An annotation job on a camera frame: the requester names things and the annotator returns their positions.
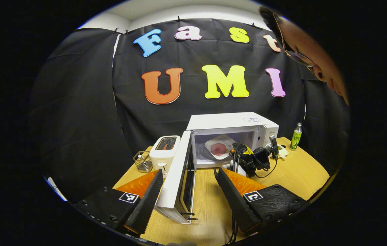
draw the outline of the eyeglasses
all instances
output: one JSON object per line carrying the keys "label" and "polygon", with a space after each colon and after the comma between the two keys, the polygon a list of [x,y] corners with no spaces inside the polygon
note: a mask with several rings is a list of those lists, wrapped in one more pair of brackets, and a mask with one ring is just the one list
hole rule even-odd
{"label": "eyeglasses", "polygon": [[286,50],[286,48],[284,46],[283,34],[281,33],[277,18],[278,18],[277,15],[274,13],[274,20],[276,21],[277,28],[280,31],[280,38],[281,38],[281,43],[283,46],[283,51],[287,54],[287,56],[289,56],[290,58],[292,58],[294,61],[298,62],[299,64],[306,66],[313,73],[312,67],[314,66],[314,63],[312,62],[311,59],[309,59],[307,56],[301,54],[300,52]]}

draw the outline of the green bottle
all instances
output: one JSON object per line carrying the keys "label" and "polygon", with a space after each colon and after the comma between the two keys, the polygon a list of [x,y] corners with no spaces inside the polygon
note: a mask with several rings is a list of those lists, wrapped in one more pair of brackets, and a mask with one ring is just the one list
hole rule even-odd
{"label": "green bottle", "polygon": [[298,143],[300,142],[301,133],[303,133],[303,131],[301,131],[301,123],[298,122],[298,126],[293,131],[292,141],[290,142],[289,146],[290,150],[297,149]]}

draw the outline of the white microwave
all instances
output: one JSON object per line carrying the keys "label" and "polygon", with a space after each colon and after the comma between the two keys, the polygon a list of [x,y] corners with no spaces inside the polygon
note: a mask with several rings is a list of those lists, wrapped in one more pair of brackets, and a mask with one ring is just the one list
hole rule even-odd
{"label": "white microwave", "polygon": [[270,144],[278,125],[254,112],[192,115],[173,157],[154,209],[181,224],[190,224],[193,212],[195,171],[229,163],[218,160],[206,149],[206,142],[223,134],[251,150]]}
{"label": "white microwave", "polygon": [[269,137],[277,136],[278,127],[254,112],[192,115],[186,130],[191,132],[194,169],[221,167],[230,162],[230,156],[222,160],[214,158],[205,147],[209,140],[225,134],[255,150],[270,144]]}

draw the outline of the ceiling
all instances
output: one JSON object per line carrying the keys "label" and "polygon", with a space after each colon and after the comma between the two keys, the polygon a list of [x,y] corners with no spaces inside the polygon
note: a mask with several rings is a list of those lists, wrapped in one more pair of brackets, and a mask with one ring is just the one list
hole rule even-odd
{"label": "ceiling", "polygon": [[157,11],[188,5],[227,6],[257,14],[260,3],[251,0],[129,0],[112,7],[105,13],[116,14],[134,21]]}

